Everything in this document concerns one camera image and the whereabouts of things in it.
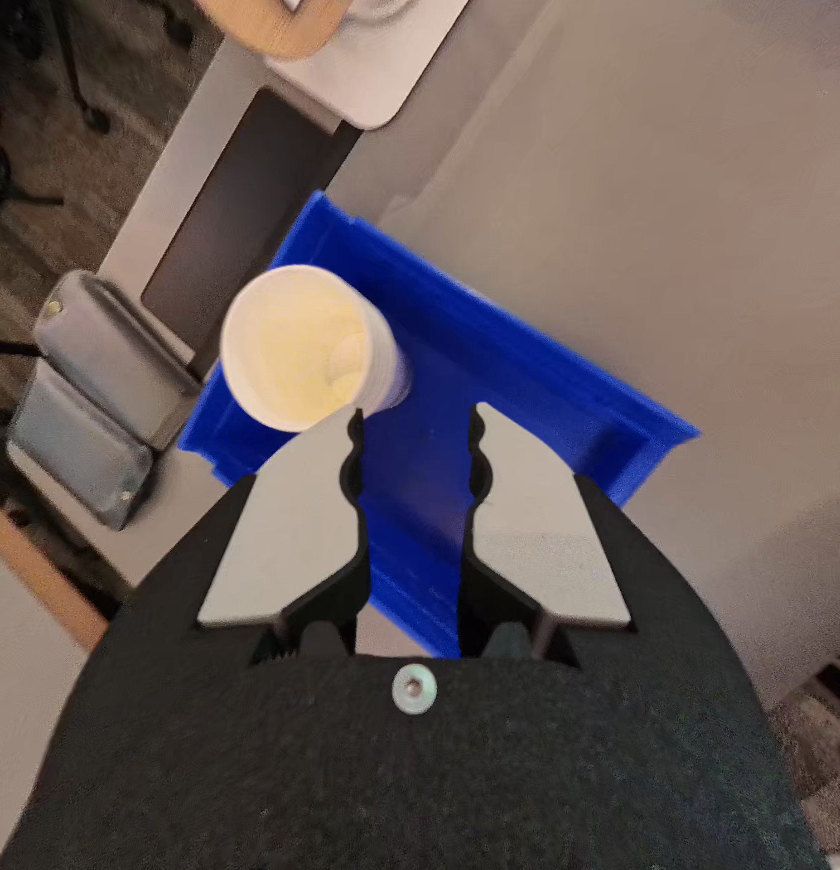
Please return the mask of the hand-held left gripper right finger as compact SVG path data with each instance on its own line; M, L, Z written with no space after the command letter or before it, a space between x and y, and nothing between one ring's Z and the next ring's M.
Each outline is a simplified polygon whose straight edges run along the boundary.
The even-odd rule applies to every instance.
M632 625L578 477L544 441L487 402L469 415L469 490L458 648L483 654L517 625L534 658L572 658L570 627Z

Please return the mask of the wooden desk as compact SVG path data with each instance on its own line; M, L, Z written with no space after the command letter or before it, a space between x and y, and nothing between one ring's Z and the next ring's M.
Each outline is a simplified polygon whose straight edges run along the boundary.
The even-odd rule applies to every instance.
M93 652L106 618L29 541L0 508L0 560L38 599L78 647Z

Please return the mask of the white board stand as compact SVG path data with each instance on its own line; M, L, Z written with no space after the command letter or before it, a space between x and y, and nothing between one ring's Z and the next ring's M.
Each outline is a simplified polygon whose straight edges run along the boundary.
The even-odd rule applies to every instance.
M401 109L465 6L465 1L355 1L315 54L265 62L343 121L375 130Z

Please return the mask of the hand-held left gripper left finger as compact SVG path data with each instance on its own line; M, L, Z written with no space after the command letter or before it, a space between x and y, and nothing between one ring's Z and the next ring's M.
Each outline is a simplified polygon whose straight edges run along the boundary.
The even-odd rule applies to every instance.
M363 448L363 412L345 406L261 465L197 614L201 627L266 625L288 651L356 654L371 595Z

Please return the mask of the stack of white paper cups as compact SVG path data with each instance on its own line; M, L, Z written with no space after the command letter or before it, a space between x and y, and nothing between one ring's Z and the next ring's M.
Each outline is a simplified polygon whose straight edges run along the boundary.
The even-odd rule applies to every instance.
M412 386L381 310L318 266L280 266L249 282L223 321L220 364L247 414L291 433L345 406L366 417L390 410Z

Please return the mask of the black office chair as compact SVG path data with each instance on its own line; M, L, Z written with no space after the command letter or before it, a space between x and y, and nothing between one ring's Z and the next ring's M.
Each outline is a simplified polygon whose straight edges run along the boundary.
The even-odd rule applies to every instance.
M46 3L54 25L54 32L73 103L83 123L99 135L110 133L110 115L92 105L84 96L79 82L77 57L68 20L66 2ZM191 23L179 15L172 5L162 1L144 1L141 5L153 8L163 15L164 31L178 48L189 51L195 40ZM35 2L0 1L0 33L23 58L37 62L43 54L45 23ZM5 202L20 202L36 207L61 208L62 196L33 195L23 190L13 178L10 158L0 146L0 207Z

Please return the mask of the grey metal tray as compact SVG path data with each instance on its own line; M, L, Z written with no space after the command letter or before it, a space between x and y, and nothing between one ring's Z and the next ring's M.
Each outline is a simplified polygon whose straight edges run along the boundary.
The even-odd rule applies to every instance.
M169 447L197 402L200 383L119 289L90 271L58 278L33 334L56 371L155 451Z
M128 525L149 490L153 451L43 359L14 412L9 441L114 531Z

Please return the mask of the blue plastic bin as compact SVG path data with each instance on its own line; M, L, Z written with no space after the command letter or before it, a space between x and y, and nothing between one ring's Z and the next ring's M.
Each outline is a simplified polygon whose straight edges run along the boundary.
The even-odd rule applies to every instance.
M314 192L272 268L317 266L382 312L412 374L364 424L370 603L436 657L458 657L470 408L487 402L623 506L695 425Z

